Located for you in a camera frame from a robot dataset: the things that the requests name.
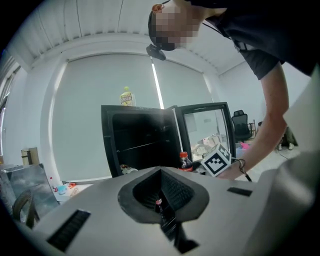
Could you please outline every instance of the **white ceiling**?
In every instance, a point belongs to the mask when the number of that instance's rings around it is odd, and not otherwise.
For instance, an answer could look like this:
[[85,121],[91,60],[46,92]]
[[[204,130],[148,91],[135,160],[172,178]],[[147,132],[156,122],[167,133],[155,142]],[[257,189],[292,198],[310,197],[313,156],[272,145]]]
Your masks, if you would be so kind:
[[[151,7],[159,2],[46,0],[25,20],[9,46],[15,55],[31,65],[55,47],[79,38],[107,33],[140,34],[147,37]],[[218,74],[244,61],[231,40],[204,25],[187,49],[214,66]]]

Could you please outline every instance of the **hand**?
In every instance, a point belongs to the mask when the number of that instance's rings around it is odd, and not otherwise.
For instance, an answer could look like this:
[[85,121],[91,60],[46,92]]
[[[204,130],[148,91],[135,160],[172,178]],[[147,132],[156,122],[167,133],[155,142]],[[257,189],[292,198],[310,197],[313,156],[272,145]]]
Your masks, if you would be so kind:
[[234,162],[226,170],[220,173],[217,178],[234,180],[242,175],[242,172],[239,169],[239,162]]

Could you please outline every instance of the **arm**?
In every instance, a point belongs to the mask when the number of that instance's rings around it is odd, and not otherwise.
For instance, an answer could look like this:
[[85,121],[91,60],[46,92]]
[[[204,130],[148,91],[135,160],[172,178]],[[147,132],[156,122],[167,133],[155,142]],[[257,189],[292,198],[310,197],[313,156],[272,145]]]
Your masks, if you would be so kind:
[[[280,63],[261,79],[261,84],[266,102],[266,116],[253,144],[242,157],[245,160],[246,172],[274,150],[287,126],[283,114],[289,108],[289,98]],[[242,173],[239,170],[239,163],[235,162],[218,177],[233,180],[240,175]]]

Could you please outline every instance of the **black t-shirt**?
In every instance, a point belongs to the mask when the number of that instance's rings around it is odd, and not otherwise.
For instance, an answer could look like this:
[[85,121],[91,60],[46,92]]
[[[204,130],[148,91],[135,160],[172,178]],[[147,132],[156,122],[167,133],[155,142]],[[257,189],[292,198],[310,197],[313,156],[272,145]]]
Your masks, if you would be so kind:
[[[216,6],[214,1],[189,1],[195,6]],[[280,4],[286,7],[275,4],[275,1],[264,6],[241,6],[239,2],[231,7],[219,5],[227,10],[219,17],[206,20],[223,36],[230,37],[236,46],[242,43],[239,52],[257,78],[263,78],[278,62],[288,62],[310,76],[315,64],[319,63],[316,6],[307,4],[308,1],[293,8],[281,4],[281,1]]]

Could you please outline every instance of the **black mini fridge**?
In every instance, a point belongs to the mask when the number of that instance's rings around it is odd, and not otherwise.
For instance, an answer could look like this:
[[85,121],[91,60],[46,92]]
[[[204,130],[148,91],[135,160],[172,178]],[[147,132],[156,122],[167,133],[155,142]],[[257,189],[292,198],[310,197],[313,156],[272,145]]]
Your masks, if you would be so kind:
[[236,157],[231,116],[226,102],[167,109],[102,105],[104,148],[112,177],[122,175],[120,165],[138,170],[180,166],[179,153],[191,161],[202,159],[217,143]]

